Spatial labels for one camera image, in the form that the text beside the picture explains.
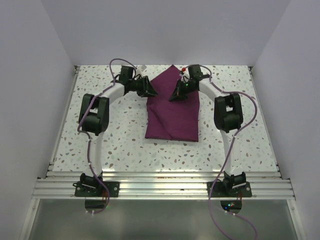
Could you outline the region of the purple cloth mat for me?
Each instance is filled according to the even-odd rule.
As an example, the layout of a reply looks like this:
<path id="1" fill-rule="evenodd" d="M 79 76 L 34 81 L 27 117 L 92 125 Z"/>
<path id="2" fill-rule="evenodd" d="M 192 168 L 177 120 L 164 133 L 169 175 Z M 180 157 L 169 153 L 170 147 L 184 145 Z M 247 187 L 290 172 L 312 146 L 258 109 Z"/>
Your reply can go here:
<path id="1" fill-rule="evenodd" d="M 180 70 L 171 65 L 151 81 L 157 96 L 146 102 L 147 128 L 145 138 L 170 141 L 199 141 L 199 92 L 191 92 L 187 99 L 170 101 Z"/>

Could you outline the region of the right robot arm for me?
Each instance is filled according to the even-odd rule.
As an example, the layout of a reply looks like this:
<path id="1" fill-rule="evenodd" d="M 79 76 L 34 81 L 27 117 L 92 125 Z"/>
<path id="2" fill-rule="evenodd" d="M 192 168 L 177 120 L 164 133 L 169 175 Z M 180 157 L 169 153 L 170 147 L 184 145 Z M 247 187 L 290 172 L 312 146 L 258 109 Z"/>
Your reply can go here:
<path id="1" fill-rule="evenodd" d="M 218 176 L 208 183 L 209 197 L 232 197 L 246 186 L 246 174 L 241 164 L 240 147 L 236 144 L 236 133 L 241 129 L 244 117 L 241 97 L 238 93 L 227 93 L 212 81 L 212 73 L 204 74 L 199 64 L 184 67 L 180 79 L 169 98 L 171 102 L 182 101 L 193 92 L 201 92 L 214 101 L 213 121 L 219 130 L 224 147 L 225 160 Z"/>

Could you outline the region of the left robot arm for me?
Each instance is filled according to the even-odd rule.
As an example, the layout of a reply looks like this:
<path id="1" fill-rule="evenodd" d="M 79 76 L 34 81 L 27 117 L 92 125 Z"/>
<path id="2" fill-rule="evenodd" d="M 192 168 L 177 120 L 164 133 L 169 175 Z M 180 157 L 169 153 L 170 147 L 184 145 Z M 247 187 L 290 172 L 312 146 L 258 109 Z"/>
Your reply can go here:
<path id="1" fill-rule="evenodd" d="M 77 196 L 107 195 L 107 184 L 103 182 L 101 152 L 103 136 L 110 122 L 110 106 L 129 92 L 135 92 L 141 98 L 158 95 L 149 77 L 145 75 L 146 69 L 146 65 L 123 65 L 110 86 L 96 95 L 86 93 L 83 96 L 77 131 L 88 137 L 87 167 L 80 175 L 80 180 L 74 184 Z"/>

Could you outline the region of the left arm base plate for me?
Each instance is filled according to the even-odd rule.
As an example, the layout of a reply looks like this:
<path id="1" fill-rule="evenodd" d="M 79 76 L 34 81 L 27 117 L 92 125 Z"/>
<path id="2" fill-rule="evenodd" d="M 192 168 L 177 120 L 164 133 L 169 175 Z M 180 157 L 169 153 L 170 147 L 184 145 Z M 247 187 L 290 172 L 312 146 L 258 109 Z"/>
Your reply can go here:
<path id="1" fill-rule="evenodd" d="M 104 186 L 99 182 L 96 182 L 94 185 L 88 185 L 81 183 L 80 181 L 72 184 L 75 187 L 74 196 L 75 197 L 111 197 L 117 198 L 120 191 L 120 183 L 117 181 L 103 181 L 104 186 L 108 189 L 108 192 Z"/>

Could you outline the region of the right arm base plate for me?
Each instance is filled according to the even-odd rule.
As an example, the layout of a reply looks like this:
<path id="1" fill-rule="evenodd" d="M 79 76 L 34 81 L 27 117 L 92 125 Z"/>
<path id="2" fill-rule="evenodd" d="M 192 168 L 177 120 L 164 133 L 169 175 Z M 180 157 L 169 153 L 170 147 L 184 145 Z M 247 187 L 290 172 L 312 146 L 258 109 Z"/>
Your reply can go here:
<path id="1" fill-rule="evenodd" d="M 251 185 L 248 181 L 244 186 L 228 189 L 220 180 L 218 180 L 215 183 L 213 190 L 211 190 L 213 183 L 213 181 L 209 181 L 206 183 L 208 196 L 212 198 L 250 198 L 253 196 Z"/>

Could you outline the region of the aluminium rail frame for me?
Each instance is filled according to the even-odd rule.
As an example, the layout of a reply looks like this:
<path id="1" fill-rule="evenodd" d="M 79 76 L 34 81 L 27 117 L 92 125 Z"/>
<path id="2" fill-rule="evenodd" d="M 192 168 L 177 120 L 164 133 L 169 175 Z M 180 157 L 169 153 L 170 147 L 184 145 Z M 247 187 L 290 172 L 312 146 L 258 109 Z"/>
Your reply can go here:
<path id="1" fill-rule="evenodd" d="M 118 65 L 81 65 L 67 106 L 63 128 L 46 177 L 36 182 L 35 199 L 73 199 L 87 166 L 87 136 L 77 132 L 81 99 L 97 94 L 112 81 Z M 241 91 L 246 128 L 237 138 L 240 163 L 254 200 L 292 200 L 292 184 L 282 178 L 250 70 L 245 65 L 209 65 L 213 81 L 225 91 Z M 146 100 L 130 92 L 110 107 L 110 124 L 102 139 L 103 179 L 119 182 L 120 199 L 205 200 L 225 160 L 223 139 L 213 120 L 214 102 L 200 94 L 199 141 L 146 139 Z"/>

